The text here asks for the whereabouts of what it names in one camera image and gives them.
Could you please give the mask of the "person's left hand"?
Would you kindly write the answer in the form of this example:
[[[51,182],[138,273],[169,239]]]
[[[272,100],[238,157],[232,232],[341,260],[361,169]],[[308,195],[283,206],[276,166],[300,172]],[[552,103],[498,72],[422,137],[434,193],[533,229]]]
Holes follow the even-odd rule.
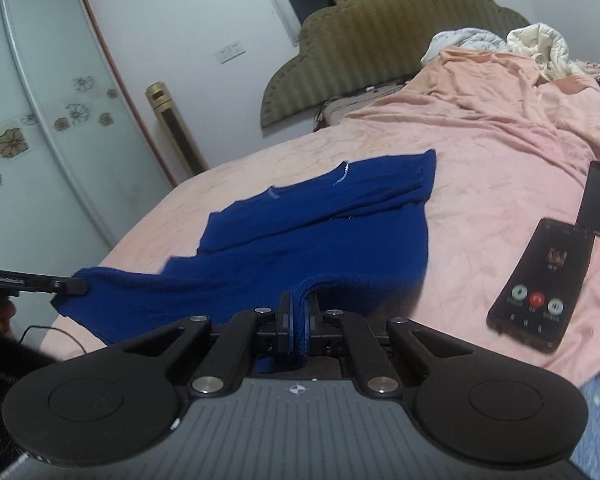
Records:
[[[6,301],[0,307],[0,335],[10,338],[12,336],[12,328],[10,322],[16,314],[16,308],[11,301]]]

